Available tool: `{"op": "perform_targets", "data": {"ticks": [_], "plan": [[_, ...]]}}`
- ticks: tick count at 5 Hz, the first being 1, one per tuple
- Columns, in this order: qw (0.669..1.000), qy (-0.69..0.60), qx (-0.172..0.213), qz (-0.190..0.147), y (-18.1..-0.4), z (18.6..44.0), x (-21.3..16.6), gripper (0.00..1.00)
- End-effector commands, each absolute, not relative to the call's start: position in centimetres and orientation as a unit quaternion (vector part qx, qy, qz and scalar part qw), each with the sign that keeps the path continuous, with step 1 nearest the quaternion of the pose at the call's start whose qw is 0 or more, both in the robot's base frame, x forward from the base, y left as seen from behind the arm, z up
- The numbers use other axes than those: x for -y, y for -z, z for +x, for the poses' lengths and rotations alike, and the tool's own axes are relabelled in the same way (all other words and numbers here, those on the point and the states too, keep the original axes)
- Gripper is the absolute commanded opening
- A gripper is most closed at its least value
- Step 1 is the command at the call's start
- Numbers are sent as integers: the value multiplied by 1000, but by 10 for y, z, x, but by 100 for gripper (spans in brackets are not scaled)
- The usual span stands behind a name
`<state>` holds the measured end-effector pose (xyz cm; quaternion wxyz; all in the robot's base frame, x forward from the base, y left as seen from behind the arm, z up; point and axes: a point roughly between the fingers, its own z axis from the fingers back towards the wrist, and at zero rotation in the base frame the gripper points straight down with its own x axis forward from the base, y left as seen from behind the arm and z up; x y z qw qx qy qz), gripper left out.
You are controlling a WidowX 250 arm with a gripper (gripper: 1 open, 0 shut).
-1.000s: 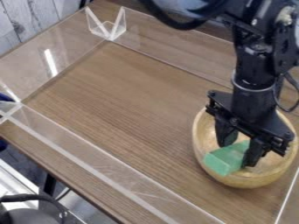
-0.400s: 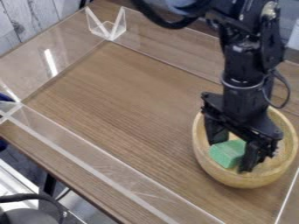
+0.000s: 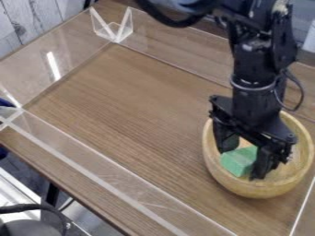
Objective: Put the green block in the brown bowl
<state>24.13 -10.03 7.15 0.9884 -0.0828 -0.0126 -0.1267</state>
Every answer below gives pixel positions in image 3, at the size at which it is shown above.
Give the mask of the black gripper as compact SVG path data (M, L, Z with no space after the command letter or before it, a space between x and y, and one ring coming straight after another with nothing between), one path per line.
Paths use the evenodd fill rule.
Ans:
M263 180L267 173L288 162L296 135L280 118L285 88L271 85L260 88L235 87L232 96L211 95L209 117L220 153L233 150L240 139L257 148L249 180Z

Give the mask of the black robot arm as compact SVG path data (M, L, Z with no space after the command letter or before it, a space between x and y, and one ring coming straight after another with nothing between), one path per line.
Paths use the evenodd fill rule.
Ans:
M280 119L285 109L287 82L296 78L289 66L297 45L292 34L292 4L288 0L174 0L186 18L170 18L149 0L134 0L160 23L185 28L212 15L225 22L233 58L232 96L212 95L212 134L221 153L245 139L257 147L249 178L263 179L285 163L297 138Z

